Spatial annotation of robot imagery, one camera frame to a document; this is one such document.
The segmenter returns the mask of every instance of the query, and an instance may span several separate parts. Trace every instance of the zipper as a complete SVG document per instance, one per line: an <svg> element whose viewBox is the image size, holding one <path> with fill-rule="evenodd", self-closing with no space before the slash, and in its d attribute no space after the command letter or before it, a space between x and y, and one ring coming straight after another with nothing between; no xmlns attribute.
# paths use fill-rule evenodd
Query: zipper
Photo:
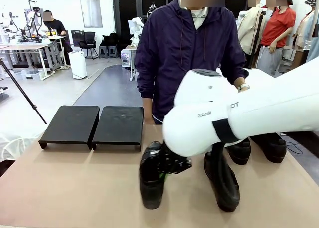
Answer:
<svg viewBox="0 0 319 228"><path fill-rule="evenodd" d="M190 63L189 70L192 70L192 68L193 68L197 34L198 34L198 29L197 30L195 29L195 36L194 36L194 43L193 43L193 52L192 52L192 58L191 58L191 63Z"/></svg>

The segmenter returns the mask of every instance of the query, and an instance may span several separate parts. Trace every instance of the red shirt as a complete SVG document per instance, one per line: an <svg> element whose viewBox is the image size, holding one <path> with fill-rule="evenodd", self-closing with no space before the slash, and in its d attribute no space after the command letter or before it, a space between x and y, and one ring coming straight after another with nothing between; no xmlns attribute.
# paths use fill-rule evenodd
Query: red shirt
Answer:
<svg viewBox="0 0 319 228"><path fill-rule="evenodd" d="M288 28L293 27L296 21L296 12L290 7L287 10L279 14L280 10L276 10L273 16L268 21L263 39L262 45L270 45L278 36L284 33ZM277 47L284 47L287 42L287 37L277 42Z"/></svg>

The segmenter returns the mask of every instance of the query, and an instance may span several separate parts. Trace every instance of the hooded jacket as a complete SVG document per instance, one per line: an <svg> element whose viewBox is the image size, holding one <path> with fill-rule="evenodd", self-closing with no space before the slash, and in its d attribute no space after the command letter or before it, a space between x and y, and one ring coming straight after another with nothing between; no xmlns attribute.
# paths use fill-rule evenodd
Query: hooded jacket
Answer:
<svg viewBox="0 0 319 228"><path fill-rule="evenodd" d="M152 12L136 51L137 83L142 98L153 99L152 114L163 121L173 108L177 89L192 69L216 70L233 84L245 77L246 62L239 44L235 17L224 7L209 7L196 30L191 11L178 0Z"/></svg>

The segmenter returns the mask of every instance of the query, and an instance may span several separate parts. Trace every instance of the black chair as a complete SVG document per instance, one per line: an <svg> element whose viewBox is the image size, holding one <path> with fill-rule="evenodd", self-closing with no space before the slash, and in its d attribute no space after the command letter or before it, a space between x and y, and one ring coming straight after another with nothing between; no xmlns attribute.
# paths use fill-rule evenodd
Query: black chair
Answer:
<svg viewBox="0 0 319 228"><path fill-rule="evenodd" d="M95 32L85 32L84 33L84 40L79 41L81 51L82 51L82 49L86 49L86 58L88 58L89 49L90 49L92 60L96 59L96 58L93 58L92 49L95 51L95 54L99 57L98 53L95 50L96 41L94 40L94 37L95 37Z"/></svg>

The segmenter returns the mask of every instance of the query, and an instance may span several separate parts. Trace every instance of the stool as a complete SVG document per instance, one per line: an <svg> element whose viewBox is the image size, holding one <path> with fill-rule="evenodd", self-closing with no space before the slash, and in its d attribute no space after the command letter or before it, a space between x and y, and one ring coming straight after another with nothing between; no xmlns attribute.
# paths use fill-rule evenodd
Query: stool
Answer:
<svg viewBox="0 0 319 228"><path fill-rule="evenodd" d="M116 45L109 45L109 58L118 58L118 50Z"/></svg>
<svg viewBox="0 0 319 228"><path fill-rule="evenodd" d="M108 47L107 46L99 46L99 58L108 58Z"/></svg>

